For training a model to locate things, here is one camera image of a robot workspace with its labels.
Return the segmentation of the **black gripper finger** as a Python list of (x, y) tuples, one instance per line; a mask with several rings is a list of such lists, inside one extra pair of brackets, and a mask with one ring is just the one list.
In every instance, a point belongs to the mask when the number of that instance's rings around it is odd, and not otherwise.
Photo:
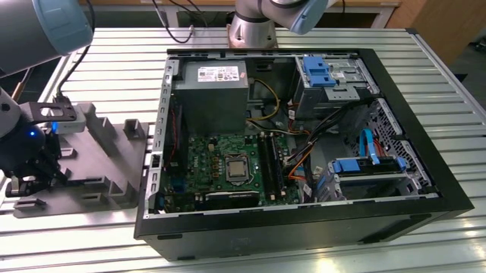
[(7, 171), (7, 197), (27, 197), (48, 188), (52, 176), (41, 171)]
[(41, 172), (61, 185), (67, 185), (68, 178), (61, 172), (61, 167), (57, 163), (57, 157), (49, 153), (40, 153), (39, 155), (39, 165)]

